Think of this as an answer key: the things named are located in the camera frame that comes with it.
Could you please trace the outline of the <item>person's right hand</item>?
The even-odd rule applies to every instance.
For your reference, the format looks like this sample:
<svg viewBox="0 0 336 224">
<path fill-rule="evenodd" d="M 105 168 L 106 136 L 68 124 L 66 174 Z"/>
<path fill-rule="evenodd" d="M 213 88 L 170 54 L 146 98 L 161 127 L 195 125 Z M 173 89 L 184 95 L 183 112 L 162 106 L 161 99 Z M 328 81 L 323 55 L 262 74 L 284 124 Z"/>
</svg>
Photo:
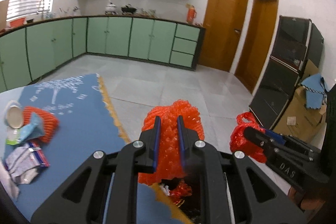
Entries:
<svg viewBox="0 0 336 224">
<path fill-rule="evenodd" d="M 292 186 L 288 190 L 288 198 L 295 203 L 301 210 L 314 211 L 320 209 L 325 203 L 318 198 L 306 198 Z"/>
</svg>

